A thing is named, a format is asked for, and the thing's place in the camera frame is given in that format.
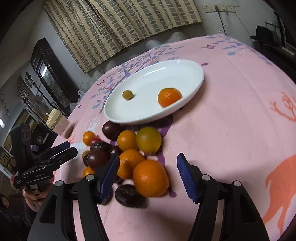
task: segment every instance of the dark wooden frame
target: dark wooden frame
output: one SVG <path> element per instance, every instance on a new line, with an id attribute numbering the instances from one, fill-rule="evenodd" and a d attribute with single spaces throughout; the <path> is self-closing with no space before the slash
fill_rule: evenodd
<path id="1" fill-rule="evenodd" d="M 78 101 L 79 99 L 78 89 L 74 85 L 73 81 L 71 80 L 67 72 L 62 67 L 58 58 L 55 56 L 46 38 L 43 38 L 37 41 L 32 53 L 30 63 L 34 71 L 38 75 L 39 79 L 41 80 L 42 84 L 44 85 L 48 93 L 51 95 L 51 97 L 54 99 L 56 104 L 63 110 L 63 112 L 66 115 L 68 115 L 70 113 L 69 112 L 70 110 L 67 110 L 60 103 L 58 98 L 55 96 L 55 94 L 52 92 L 52 90 L 49 88 L 44 78 L 40 74 L 39 71 L 42 63 L 45 64 L 48 71 L 50 72 L 50 74 L 52 75 L 52 77 L 54 78 L 58 86 L 61 88 L 61 90 L 64 92 L 66 97 L 70 100 L 70 102 L 76 103 Z"/>

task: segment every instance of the white cable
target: white cable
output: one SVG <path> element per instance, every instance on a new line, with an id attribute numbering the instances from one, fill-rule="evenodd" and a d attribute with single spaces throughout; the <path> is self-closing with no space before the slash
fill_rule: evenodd
<path id="1" fill-rule="evenodd" d="M 227 10 L 225 9 L 225 23 L 223 24 L 221 29 L 225 26 L 226 22 L 227 22 Z"/>

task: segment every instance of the tablecloth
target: tablecloth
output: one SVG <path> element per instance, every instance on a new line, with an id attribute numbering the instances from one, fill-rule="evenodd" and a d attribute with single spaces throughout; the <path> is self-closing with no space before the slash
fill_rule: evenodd
<path id="1" fill-rule="evenodd" d="M 183 152 L 191 164 L 217 181 L 240 180 L 263 218 L 270 240 L 276 241 L 296 213 L 296 86 L 269 59 L 229 36 L 165 44 L 101 76 L 69 117 L 75 128 L 68 140 L 79 153 L 56 171 L 55 180 L 71 183 L 81 179 L 85 168 L 81 154 L 88 149 L 82 142 L 85 131 L 110 142 L 102 133 L 107 121 L 102 111 L 114 88 L 136 71 L 170 59 L 197 62 L 205 80 L 181 110 L 151 123 L 164 138 L 162 153 L 152 158 L 165 165 L 169 194 L 149 198 L 144 209 L 124 207 L 115 198 L 108 205 L 99 205 L 109 239 L 187 240 L 198 204 L 188 198 L 177 170 L 176 158 Z M 58 137 L 54 145 L 63 141 Z M 73 208 L 81 241 L 76 202 Z"/>

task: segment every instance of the person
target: person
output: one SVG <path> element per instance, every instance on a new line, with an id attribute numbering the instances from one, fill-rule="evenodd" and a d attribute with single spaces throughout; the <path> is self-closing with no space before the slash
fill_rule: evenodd
<path id="1" fill-rule="evenodd" d="M 9 201 L 6 196 L 0 194 L 0 230 L 1 241 L 26 241 L 30 228 L 36 217 L 36 214 L 47 197 L 53 186 L 54 179 L 50 179 L 50 184 L 44 192 L 41 192 L 41 200 L 30 189 L 24 188 L 22 191 L 24 197 L 24 213 L 20 213 L 9 208 Z"/>

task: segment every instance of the plastic bag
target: plastic bag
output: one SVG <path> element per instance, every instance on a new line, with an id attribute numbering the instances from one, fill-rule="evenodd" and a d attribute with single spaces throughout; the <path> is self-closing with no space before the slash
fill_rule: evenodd
<path id="1" fill-rule="evenodd" d="M 81 90 L 78 91 L 78 94 L 80 96 L 80 98 L 78 99 L 77 103 L 70 103 L 70 112 L 72 113 L 72 111 L 76 108 L 76 106 L 79 104 L 79 102 L 81 101 L 82 97 L 85 95 L 85 93 Z"/>

